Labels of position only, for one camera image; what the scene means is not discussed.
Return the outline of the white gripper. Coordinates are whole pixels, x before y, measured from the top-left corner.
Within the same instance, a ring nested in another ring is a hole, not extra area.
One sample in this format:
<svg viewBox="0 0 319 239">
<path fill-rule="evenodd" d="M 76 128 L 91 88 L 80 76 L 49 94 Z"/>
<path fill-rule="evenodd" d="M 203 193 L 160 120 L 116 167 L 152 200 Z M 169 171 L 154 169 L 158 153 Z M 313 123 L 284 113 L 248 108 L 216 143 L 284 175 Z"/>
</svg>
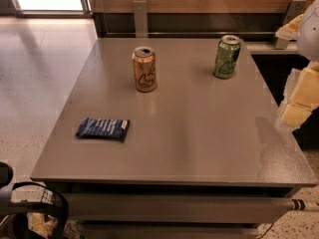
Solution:
<svg viewBox="0 0 319 239">
<path fill-rule="evenodd" d="M 286 41 L 297 39 L 298 53 L 309 61 L 318 61 L 319 0 L 314 0 L 304 14 L 280 27 L 275 36 Z M 279 121 L 293 129 L 300 128 L 318 107 L 319 64 L 310 63 L 303 70 L 292 69 L 280 104 Z"/>
</svg>

